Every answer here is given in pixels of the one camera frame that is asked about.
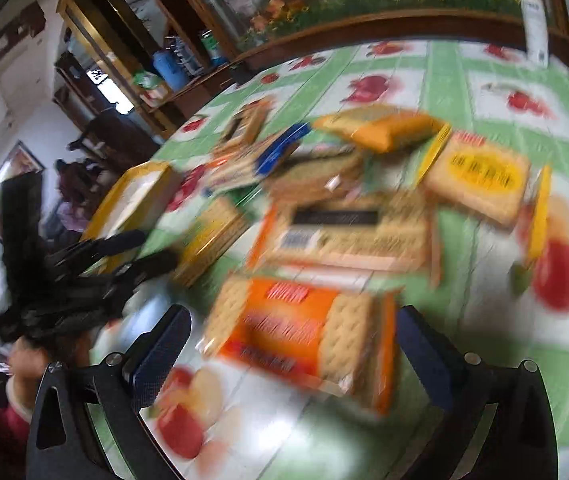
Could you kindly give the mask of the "operator left hand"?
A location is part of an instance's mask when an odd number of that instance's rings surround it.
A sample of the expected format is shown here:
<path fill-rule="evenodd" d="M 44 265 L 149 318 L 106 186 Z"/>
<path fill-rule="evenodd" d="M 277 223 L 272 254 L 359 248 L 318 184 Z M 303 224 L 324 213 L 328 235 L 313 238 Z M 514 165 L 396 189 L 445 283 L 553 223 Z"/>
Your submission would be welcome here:
<path fill-rule="evenodd" d="M 70 367 L 87 366 L 91 346 L 91 333 L 80 335 L 72 342 L 71 354 L 65 359 L 66 364 Z M 32 347 L 24 338 L 20 338 L 13 345 L 9 356 L 12 373 L 10 391 L 21 408 L 34 408 L 39 383 L 51 362 L 52 357 L 46 350 Z"/>

